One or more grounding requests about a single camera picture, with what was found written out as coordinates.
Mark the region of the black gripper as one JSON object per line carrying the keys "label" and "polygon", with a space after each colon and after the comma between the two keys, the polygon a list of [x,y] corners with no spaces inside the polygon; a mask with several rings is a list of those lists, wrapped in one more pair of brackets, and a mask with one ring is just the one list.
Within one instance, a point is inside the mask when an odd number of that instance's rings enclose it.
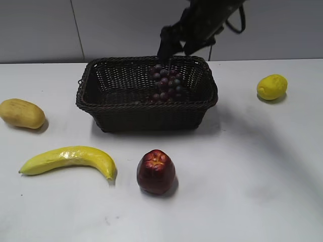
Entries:
{"label": "black gripper", "polygon": [[[245,1],[190,1],[180,20],[164,26],[160,32],[160,45],[157,57],[168,61],[178,53],[192,55],[216,42],[224,27],[241,34],[246,28],[246,17],[243,8]],[[241,27],[238,29],[229,22],[233,13],[239,12]]]}

